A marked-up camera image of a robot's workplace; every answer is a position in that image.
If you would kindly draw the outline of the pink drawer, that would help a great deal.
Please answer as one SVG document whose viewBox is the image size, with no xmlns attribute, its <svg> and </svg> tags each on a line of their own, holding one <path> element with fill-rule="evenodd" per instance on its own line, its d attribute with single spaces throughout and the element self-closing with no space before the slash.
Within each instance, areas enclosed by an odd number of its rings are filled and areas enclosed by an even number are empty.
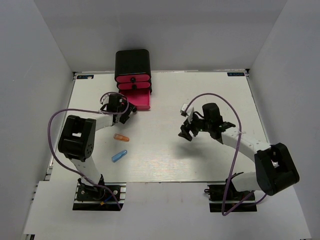
<svg viewBox="0 0 320 240">
<path fill-rule="evenodd" d="M 120 93 L 126 96 L 138 111 L 148 111 L 151 108 L 149 89 L 122 90 Z"/>
<path fill-rule="evenodd" d="M 138 90 L 138 89 L 149 89 L 151 87 L 151 84 L 149 82 L 125 82 L 125 83 L 119 83 L 117 85 L 117 88 L 121 91 L 125 90 Z"/>
<path fill-rule="evenodd" d="M 148 74 L 119 75 L 115 78 L 117 83 L 147 82 L 151 79 Z"/>
</svg>

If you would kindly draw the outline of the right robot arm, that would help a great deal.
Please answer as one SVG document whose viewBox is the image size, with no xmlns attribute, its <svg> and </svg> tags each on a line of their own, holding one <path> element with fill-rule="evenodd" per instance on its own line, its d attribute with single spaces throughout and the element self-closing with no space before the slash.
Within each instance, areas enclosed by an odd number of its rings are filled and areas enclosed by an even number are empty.
<svg viewBox="0 0 320 240">
<path fill-rule="evenodd" d="M 244 191 L 263 191 L 273 196 L 298 183 L 300 176 L 292 156 L 283 143 L 269 144 L 240 132 L 231 122 L 223 120 L 216 103 L 202 106 L 198 116 L 193 106 L 182 105 L 180 114 L 186 118 L 180 127 L 180 137 L 192 141 L 200 132 L 209 133 L 219 143 L 238 149 L 255 165 L 253 172 L 237 173 L 225 188 L 226 195 L 236 200 Z"/>
</svg>

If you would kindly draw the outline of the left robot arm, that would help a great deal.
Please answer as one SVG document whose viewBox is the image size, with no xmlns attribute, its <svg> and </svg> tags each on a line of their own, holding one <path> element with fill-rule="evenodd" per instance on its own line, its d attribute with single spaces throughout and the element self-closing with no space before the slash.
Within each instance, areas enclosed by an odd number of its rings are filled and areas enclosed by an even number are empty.
<svg viewBox="0 0 320 240">
<path fill-rule="evenodd" d="M 88 193 L 96 200 L 106 193 L 103 176 L 92 157 L 96 132 L 117 123 L 125 124 L 130 115 L 137 111 L 127 97 L 116 92 L 108 93 L 101 104 L 101 109 L 90 111 L 88 118 L 69 115 L 58 142 L 58 151 L 74 164 L 77 174 L 81 176 L 80 182 L 89 186 Z"/>
</svg>

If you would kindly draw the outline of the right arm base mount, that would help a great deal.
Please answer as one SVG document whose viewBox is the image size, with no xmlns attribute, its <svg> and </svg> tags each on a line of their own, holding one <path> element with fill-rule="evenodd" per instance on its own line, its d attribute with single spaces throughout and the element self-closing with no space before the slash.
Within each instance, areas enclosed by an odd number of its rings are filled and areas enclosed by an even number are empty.
<svg viewBox="0 0 320 240">
<path fill-rule="evenodd" d="M 222 212 L 222 203 L 223 203 L 223 196 L 225 192 L 225 185 L 226 185 L 225 183 L 221 183 L 221 182 L 215 183 L 215 184 L 209 184 L 204 189 L 204 193 L 208 195 L 209 209 L 211 213 Z M 240 200 L 245 198 L 249 193 L 250 193 L 249 191 L 238 192 L 230 186 L 226 196 L 224 211 L 225 212 L 229 211 Z M 256 201 L 255 195 L 252 194 L 240 206 L 234 209 L 233 212 L 237 212 L 237 213 L 257 212 L 255 201 Z"/>
</svg>

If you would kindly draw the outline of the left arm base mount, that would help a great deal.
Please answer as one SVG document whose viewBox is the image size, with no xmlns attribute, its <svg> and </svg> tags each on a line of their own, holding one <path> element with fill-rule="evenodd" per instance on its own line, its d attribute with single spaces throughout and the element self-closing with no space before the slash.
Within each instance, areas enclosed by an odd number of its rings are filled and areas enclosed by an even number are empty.
<svg viewBox="0 0 320 240">
<path fill-rule="evenodd" d="M 120 207 L 122 208 L 125 203 L 126 197 L 126 183 L 105 183 L 115 195 Z M 116 203 L 112 194 L 105 190 L 97 190 L 89 188 L 84 184 L 77 184 L 74 201 L 73 211 L 99 211 L 99 212 L 118 212 L 120 208 Z"/>
</svg>

